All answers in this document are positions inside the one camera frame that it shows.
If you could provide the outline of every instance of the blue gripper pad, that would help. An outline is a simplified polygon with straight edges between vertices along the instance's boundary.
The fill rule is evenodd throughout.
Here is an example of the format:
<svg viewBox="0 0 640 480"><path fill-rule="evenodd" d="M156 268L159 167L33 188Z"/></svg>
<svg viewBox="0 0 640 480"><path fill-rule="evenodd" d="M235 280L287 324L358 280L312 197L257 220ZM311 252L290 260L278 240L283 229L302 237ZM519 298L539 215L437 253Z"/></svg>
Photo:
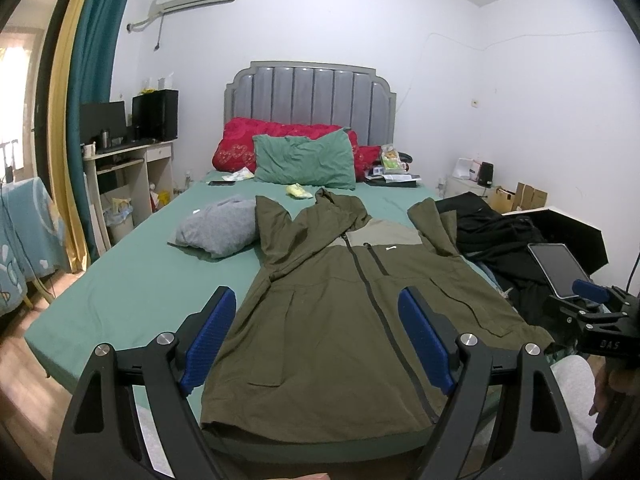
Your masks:
<svg viewBox="0 0 640 480"><path fill-rule="evenodd" d="M607 303L610 300L609 291L605 287L584 280L575 280L572 291L585 300L593 301L593 303Z"/></svg>
<svg viewBox="0 0 640 480"><path fill-rule="evenodd" d="M186 351L184 373L180 380L180 388L185 395L204 384L235 317L236 295L227 289Z"/></svg>
<svg viewBox="0 0 640 480"><path fill-rule="evenodd" d="M427 321L423 310L416 303L412 292L407 288L398 296L398 314L429 382L439 388L446 396L452 394L456 387L456 381L450 373L449 353Z"/></svg>

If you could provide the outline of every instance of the gray upholstered headboard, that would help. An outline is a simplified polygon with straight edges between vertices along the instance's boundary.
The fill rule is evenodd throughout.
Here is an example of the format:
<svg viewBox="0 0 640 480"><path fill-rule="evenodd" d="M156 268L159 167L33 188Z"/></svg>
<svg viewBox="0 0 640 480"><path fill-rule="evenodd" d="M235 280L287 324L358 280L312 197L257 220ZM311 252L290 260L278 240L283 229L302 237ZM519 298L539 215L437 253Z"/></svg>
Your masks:
<svg viewBox="0 0 640 480"><path fill-rule="evenodd" d="M361 146L394 139L396 94L372 68L254 61L225 91L225 123L235 117L352 128Z"/></svg>

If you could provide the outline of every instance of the trash bin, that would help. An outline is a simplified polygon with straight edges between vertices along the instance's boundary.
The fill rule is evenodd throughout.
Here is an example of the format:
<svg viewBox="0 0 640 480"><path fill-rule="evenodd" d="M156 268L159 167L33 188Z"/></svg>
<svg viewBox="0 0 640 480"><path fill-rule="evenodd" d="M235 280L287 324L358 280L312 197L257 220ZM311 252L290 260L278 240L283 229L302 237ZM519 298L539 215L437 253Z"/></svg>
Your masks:
<svg viewBox="0 0 640 480"><path fill-rule="evenodd" d="M111 233L114 244L117 244L133 231L133 216L131 216L131 213L133 213L133 208L130 205L125 206L117 213L114 213L112 208L104 211L104 223Z"/></svg>
<svg viewBox="0 0 640 480"><path fill-rule="evenodd" d="M109 231L111 232L113 243L117 244L120 240L122 240L125 236L133 231L133 217L129 215L125 218L124 222L109 226Z"/></svg>

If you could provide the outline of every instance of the gold curtain trim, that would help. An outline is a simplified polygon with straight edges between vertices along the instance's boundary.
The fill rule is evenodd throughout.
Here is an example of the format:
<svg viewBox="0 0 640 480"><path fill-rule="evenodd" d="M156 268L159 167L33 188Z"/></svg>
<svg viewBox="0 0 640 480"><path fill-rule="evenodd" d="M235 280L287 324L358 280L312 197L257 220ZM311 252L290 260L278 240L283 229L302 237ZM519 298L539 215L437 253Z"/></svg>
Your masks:
<svg viewBox="0 0 640 480"><path fill-rule="evenodd" d="M82 232L78 208L66 163L66 96L76 30L85 0L70 0L56 45L49 87L48 149L53 200L66 225L66 253L72 272L86 270L89 252Z"/></svg>

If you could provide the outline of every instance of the desk drawer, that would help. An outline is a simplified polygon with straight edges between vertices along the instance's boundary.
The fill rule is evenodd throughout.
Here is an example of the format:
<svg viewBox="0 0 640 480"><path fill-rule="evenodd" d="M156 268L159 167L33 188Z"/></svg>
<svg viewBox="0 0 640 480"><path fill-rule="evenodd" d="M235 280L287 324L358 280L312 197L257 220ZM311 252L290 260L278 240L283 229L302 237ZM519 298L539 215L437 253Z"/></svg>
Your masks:
<svg viewBox="0 0 640 480"><path fill-rule="evenodd" d="M171 145L158 146L157 148L146 149L146 161L153 162L154 160L160 160L161 158L171 157Z"/></svg>

